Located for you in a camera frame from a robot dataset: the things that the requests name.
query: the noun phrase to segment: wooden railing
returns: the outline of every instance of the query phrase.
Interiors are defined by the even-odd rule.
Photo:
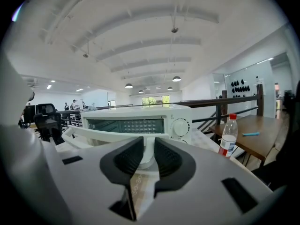
[[[229,116],[229,114],[221,114],[221,106],[222,105],[227,106],[228,104],[243,103],[243,102],[256,101],[257,100],[257,106],[246,109],[246,110],[237,111],[235,113],[236,114],[241,114],[241,113],[245,113],[245,112],[257,109],[256,114],[259,115],[259,116],[263,116],[263,86],[261,84],[258,84],[256,87],[257,87],[257,96],[207,99],[207,100],[190,100],[190,101],[177,102],[177,103],[168,103],[168,104],[178,104],[178,105],[188,106],[188,107],[191,107],[191,108],[216,106],[216,112],[214,112],[210,117],[193,120],[193,123],[207,122],[207,121],[216,120],[216,125],[219,125],[221,123],[221,119],[227,118]],[[119,105],[119,106],[110,106],[110,107],[98,107],[97,109],[102,110],[102,109],[118,108],[118,107],[125,107],[125,106],[136,107],[136,106],[145,106],[145,105]],[[67,116],[68,116],[67,121],[69,121],[70,124],[71,124],[71,122],[77,122],[77,123],[80,122],[78,120],[71,120],[70,119],[71,114],[78,114],[78,113],[80,113],[80,110],[60,111],[58,113],[67,114]]]

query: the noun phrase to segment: plastic bottle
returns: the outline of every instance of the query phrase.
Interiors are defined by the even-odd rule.
[[[229,114],[229,121],[223,130],[222,140],[220,144],[219,154],[227,158],[233,153],[236,138],[238,137],[238,124],[236,123],[236,114]]]

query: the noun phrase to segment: knob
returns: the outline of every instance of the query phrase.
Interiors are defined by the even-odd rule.
[[[173,130],[174,130],[174,133],[177,136],[182,137],[185,134],[187,134],[188,133],[188,128],[189,128],[189,125],[188,125],[188,122],[186,120],[177,119],[177,120],[174,121]]]

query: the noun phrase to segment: blue pen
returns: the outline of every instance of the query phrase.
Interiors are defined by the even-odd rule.
[[[243,133],[243,136],[258,136],[259,132],[257,133]]]

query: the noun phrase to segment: bottle label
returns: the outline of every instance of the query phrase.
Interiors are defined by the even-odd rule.
[[[235,142],[228,142],[222,138],[221,144],[220,144],[220,150],[219,154],[224,155],[225,157],[230,157],[233,153],[233,149],[235,146]]]

